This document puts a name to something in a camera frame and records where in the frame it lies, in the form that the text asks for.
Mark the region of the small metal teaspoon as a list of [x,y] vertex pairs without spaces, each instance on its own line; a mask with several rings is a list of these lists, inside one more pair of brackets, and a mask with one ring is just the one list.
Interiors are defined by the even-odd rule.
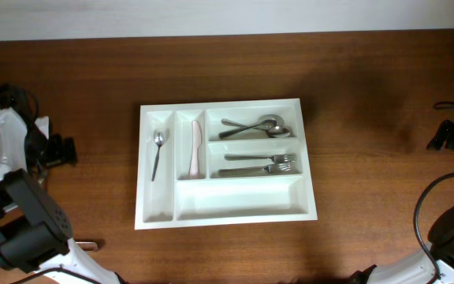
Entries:
[[152,181],[155,180],[157,169],[158,169],[159,158],[160,158],[160,150],[165,142],[166,142],[166,136],[165,136],[164,132],[156,132],[156,134],[154,135],[154,143],[157,146],[157,152],[154,157],[154,165],[153,165],[152,175],[151,175]]

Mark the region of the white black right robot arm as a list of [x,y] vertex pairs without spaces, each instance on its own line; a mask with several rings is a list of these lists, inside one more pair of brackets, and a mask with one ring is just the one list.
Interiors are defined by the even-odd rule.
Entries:
[[[428,143],[432,150],[442,148],[454,151],[454,123],[445,120],[436,135]],[[454,283],[454,206],[445,211],[432,225],[428,242],[424,242],[419,230],[419,212],[430,191],[443,181],[454,178],[446,174],[432,181],[419,197],[413,213],[413,229],[420,250],[393,264],[373,265],[364,271],[356,271],[347,283],[357,284],[420,284]]]

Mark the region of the metal spoon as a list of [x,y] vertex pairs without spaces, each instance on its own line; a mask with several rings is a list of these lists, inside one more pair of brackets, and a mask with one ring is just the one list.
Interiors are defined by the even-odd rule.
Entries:
[[240,127],[238,129],[233,129],[233,130],[219,133],[218,138],[224,139],[228,136],[232,136],[234,134],[241,133],[241,132],[249,130],[249,129],[261,128],[262,130],[266,131],[275,126],[283,126],[284,124],[285,124],[285,120],[283,117],[276,115],[276,114],[267,114],[267,115],[263,115],[262,117],[260,117],[255,124],[247,125],[244,127]]
[[[237,123],[234,121],[230,121],[228,119],[222,119],[221,123],[223,125],[236,126],[238,128],[245,127],[245,125],[243,125],[243,124],[240,124],[240,123]],[[269,127],[268,129],[264,129],[263,127],[258,126],[258,127],[256,127],[256,129],[265,131],[266,134],[268,135],[268,137],[270,137],[270,138],[286,138],[286,137],[290,137],[292,135],[291,129],[287,128],[285,126],[274,126],[274,127]]]

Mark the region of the pink plastic knife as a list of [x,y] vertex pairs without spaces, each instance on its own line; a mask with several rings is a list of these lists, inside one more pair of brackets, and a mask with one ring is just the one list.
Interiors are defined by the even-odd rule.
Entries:
[[192,156],[189,168],[189,177],[199,177],[199,147],[202,144],[202,131],[197,120],[192,122]]

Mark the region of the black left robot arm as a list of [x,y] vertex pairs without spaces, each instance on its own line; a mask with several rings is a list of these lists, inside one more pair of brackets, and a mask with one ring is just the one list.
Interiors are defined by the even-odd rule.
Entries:
[[77,162],[71,137],[50,131],[37,98],[0,86],[0,268],[18,269],[23,282],[122,283],[73,237],[68,216],[44,189],[49,169]]

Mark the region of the metal fork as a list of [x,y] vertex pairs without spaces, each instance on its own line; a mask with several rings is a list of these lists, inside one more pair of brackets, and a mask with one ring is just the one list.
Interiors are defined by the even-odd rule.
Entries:
[[283,155],[224,155],[227,161],[240,161],[240,160],[270,160],[273,163],[293,163],[297,161],[296,154],[283,154]]
[[267,166],[257,166],[238,169],[221,169],[218,171],[219,177],[234,177],[253,174],[281,174],[292,169],[291,163],[273,163]]

